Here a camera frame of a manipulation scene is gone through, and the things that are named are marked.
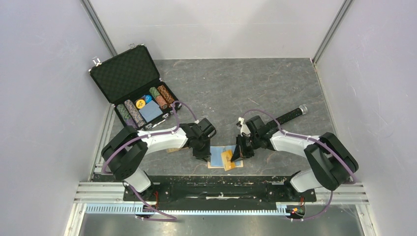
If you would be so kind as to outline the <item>tan leather card holder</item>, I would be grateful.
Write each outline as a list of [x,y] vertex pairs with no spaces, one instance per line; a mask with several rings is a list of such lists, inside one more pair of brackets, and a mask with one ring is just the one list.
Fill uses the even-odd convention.
[[236,161],[231,162],[233,151],[235,150],[236,146],[211,146],[210,147],[210,159],[208,161],[208,168],[215,169],[221,168],[225,171],[235,169],[235,168],[242,168],[243,161]]

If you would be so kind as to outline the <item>clear acrylic card box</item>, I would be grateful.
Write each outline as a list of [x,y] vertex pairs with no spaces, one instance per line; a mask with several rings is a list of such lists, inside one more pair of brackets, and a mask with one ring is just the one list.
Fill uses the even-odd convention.
[[172,153],[172,152],[177,152],[177,151],[181,151],[181,150],[187,150],[188,147],[183,147],[183,148],[169,148],[166,150],[167,153]]

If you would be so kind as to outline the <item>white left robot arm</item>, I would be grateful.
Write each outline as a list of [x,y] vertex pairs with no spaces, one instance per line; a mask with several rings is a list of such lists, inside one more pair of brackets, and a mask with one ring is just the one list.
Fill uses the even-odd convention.
[[152,181],[139,167],[146,155],[171,148],[190,148],[194,157],[206,160],[210,157],[210,140],[215,135],[215,127],[206,118],[156,131],[126,126],[102,149],[105,162],[101,171],[127,182],[146,201],[154,196]]

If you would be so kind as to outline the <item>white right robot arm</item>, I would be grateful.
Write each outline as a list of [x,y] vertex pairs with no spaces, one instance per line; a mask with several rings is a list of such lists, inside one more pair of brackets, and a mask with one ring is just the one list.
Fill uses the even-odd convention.
[[264,123],[259,116],[248,120],[239,118],[240,134],[232,161],[253,157],[259,148],[306,158],[310,168],[296,172],[285,182],[287,199],[296,201],[305,191],[319,187],[334,191],[359,169],[358,162],[333,133],[305,136],[280,130],[280,124],[274,120]]

